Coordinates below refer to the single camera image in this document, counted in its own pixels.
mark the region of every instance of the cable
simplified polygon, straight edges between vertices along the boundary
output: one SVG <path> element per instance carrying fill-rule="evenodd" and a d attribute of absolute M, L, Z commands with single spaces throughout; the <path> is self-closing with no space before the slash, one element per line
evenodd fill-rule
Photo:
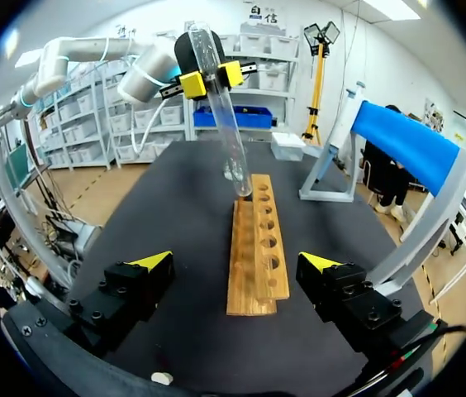
<path fill-rule="evenodd" d="M 147 140 L 147 137 L 149 136 L 150 129 L 154 125 L 156 118 L 158 118 L 159 113 L 165 107 L 165 105 L 167 104 L 169 100 L 170 98 L 167 98 L 162 103 L 159 104 L 158 108 L 156 109 L 155 113 L 152 115 L 152 118 L 149 121 L 149 125 L 145 129 L 145 132 L 143 134 L 143 137 L 141 138 L 141 143 L 139 147 L 136 144 L 136 131 L 134 130 L 134 120 L 131 121 L 132 122 L 132 128 L 131 128 L 132 149 L 134 149 L 134 153 L 136 153 L 137 155 L 139 155 L 143 151 L 143 147 L 145 147 L 145 141 Z"/>
<path fill-rule="evenodd" d="M 440 337 L 443 337 L 444 335 L 447 335 L 449 333 L 454 333 L 454 332 L 465 332 L 466 333 L 466 325 L 455 325 L 453 327 L 438 329 L 429 335 L 425 335 L 424 337 L 420 337 L 416 339 L 414 342 L 409 343 L 404 348 L 402 348 L 400 351 L 398 351 L 397 359 L 394 360 L 393 362 L 398 361 L 400 358 L 404 357 L 407 353 L 417 349 L 418 347 L 422 346 L 424 343 L 432 342 L 436 339 L 439 339 Z"/>

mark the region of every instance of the test tube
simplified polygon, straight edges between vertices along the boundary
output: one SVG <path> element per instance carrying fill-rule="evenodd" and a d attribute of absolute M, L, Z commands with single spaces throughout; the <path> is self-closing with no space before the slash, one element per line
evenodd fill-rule
<path fill-rule="evenodd" d="M 207 98 L 215 118 L 216 128 L 222 137 L 235 191 L 241 197 L 249 196 L 252 191 L 250 172 L 229 89 L 216 76 L 221 61 L 211 30 L 206 23 L 198 22 L 189 27 L 188 34 L 207 89 Z"/>

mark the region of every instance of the ceiling light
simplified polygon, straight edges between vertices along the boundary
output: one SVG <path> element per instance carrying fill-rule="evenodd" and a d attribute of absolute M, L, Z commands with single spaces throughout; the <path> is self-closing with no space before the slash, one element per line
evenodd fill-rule
<path fill-rule="evenodd" d="M 39 48 L 38 50 L 24 52 L 22 55 L 20 55 L 20 58 L 18 58 L 18 61 L 15 64 L 15 68 L 20 68 L 22 66 L 36 62 L 40 58 L 41 54 L 41 48 Z"/>
<path fill-rule="evenodd" d="M 402 0 L 364 0 L 369 6 L 376 8 L 392 21 L 421 19 Z"/>
<path fill-rule="evenodd" d="M 5 41 L 5 56 L 8 60 L 11 59 L 12 53 L 15 52 L 15 49 L 17 48 L 19 36 L 18 30 L 13 29 Z"/>

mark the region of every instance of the person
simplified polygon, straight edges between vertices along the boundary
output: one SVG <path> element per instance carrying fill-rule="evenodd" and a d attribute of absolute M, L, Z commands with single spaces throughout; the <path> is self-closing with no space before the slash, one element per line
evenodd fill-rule
<path fill-rule="evenodd" d="M 386 108 L 402 113 L 395 105 L 387 105 Z M 411 174 L 404 169 L 403 165 L 397 163 L 369 141 L 365 144 L 364 160 L 369 162 L 372 171 L 369 174 L 369 168 L 365 170 L 364 180 L 368 181 L 368 183 L 366 182 L 367 186 L 370 189 L 375 187 L 375 190 L 381 191 L 383 194 L 374 210 L 378 213 L 390 212 L 400 223 L 405 223 L 407 220 L 402 205 L 409 190 Z M 395 205 L 389 210 L 395 198 Z"/>

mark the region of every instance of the poster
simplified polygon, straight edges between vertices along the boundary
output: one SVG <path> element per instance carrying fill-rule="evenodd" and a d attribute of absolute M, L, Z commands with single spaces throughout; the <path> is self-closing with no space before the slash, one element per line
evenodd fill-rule
<path fill-rule="evenodd" d="M 442 134 L 445 126 L 444 115 L 430 99 L 426 98 L 422 122 L 433 131 Z"/>

